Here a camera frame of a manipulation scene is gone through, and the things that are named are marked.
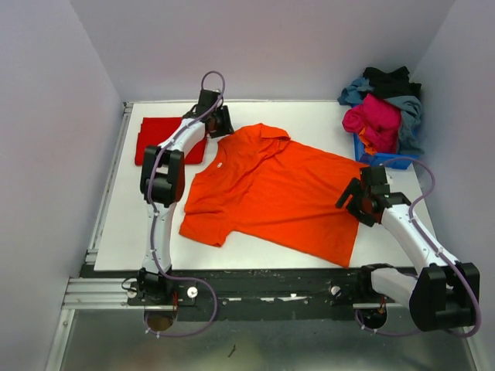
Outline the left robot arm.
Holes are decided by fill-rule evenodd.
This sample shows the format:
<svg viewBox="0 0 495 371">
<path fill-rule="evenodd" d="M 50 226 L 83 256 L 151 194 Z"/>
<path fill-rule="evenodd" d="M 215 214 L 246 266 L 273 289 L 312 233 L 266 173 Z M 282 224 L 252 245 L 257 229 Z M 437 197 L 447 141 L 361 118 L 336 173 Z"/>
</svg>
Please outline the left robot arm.
<svg viewBox="0 0 495 371">
<path fill-rule="evenodd" d="M 140 191 L 148 207 L 149 237 L 137 278 L 137 297 L 141 301 L 164 305 L 173 299 L 176 286 L 166 275 L 172 267 L 173 214 L 185 190 L 186 156 L 208 135 L 219 138 L 233 132 L 224 93 L 203 88 L 197 103 L 183 115 L 169 138 L 146 147 Z"/>
</svg>

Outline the orange t shirt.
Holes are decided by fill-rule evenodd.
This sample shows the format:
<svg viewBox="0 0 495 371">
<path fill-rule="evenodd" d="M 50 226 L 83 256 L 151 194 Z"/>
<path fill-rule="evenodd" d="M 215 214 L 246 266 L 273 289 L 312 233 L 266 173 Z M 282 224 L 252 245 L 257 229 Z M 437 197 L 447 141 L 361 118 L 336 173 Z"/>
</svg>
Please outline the orange t shirt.
<svg viewBox="0 0 495 371">
<path fill-rule="evenodd" d="M 362 164 L 294 141 L 265 124 L 220 139 L 195 175 L 179 228 L 221 247 L 232 232 L 348 267 L 358 222 L 335 204 Z"/>
</svg>

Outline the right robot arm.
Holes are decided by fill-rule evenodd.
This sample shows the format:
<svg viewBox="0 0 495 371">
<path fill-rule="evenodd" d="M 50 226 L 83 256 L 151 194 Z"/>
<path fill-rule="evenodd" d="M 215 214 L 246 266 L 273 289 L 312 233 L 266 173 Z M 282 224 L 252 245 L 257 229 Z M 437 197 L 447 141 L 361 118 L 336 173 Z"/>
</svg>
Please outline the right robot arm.
<svg viewBox="0 0 495 371">
<path fill-rule="evenodd" d="M 366 226 L 382 225 L 406 253 L 414 277 L 389 264 L 360 269 L 357 297 L 366 303 L 388 297 L 409 310 L 418 330 L 445 330 L 468 338 L 481 326 L 480 272 L 448 252 L 425 228 L 415 212 L 416 201 L 392 192 L 384 166 L 366 166 L 350 180 L 336 202 Z"/>
</svg>

